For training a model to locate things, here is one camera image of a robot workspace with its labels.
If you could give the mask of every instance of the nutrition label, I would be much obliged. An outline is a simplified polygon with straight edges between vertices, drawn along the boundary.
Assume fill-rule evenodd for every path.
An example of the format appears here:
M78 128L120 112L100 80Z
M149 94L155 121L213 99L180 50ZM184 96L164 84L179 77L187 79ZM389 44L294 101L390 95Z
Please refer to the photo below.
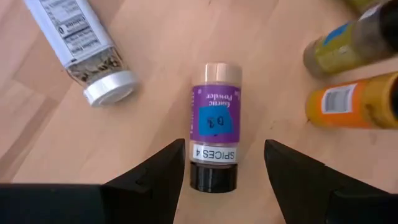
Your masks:
M241 90L229 85L197 85L192 89L191 140L239 142Z
M101 46L76 0L40 0L40 3L74 57Z

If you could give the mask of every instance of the white label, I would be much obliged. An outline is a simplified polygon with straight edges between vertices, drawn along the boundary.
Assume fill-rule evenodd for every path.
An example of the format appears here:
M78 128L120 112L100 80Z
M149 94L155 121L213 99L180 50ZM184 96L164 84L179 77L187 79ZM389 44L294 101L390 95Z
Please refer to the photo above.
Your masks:
M365 18L368 18L369 16L375 14L377 10L380 8L381 4L378 4L377 6L374 6L370 9L368 9L360 18L359 20L363 20Z
M25 0L64 67L113 45L86 0Z
M236 162L236 147L193 145L194 159L210 162Z
M322 113L353 112L353 93L356 84L328 89L322 98Z

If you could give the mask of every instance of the black lid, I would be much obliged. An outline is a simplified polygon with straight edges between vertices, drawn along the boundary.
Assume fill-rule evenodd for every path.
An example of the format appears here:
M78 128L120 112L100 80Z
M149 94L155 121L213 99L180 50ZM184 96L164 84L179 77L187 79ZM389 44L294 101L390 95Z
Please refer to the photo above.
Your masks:
M191 162L191 187L206 193L226 193L236 189L238 165L213 166Z
M398 0L391 0L381 7L380 30L384 40L398 52Z

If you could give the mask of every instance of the wooden table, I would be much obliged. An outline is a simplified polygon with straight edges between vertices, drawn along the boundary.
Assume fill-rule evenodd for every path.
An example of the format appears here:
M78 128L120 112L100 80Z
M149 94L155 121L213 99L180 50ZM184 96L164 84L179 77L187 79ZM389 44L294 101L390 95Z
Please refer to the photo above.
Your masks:
M326 81L308 75L305 46L355 17L342 2L90 2L142 88L116 106L90 108L22 0L2 0L1 182L104 183L174 139L188 140L191 77L206 62L225 61L244 70L238 189L197 192L186 166L175 223L283 223L262 156L265 139L398 192L395 131L320 129L305 117L313 89L398 69L392 59Z

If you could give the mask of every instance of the white lid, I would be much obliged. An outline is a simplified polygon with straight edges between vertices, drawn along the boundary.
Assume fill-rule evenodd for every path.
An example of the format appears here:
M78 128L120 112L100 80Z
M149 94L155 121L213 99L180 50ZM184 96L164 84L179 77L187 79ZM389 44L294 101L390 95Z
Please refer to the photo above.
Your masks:
M83 94L91 106L105 106L128 96L134 91L135 85L132 72L120 71L95 81L84 90Z

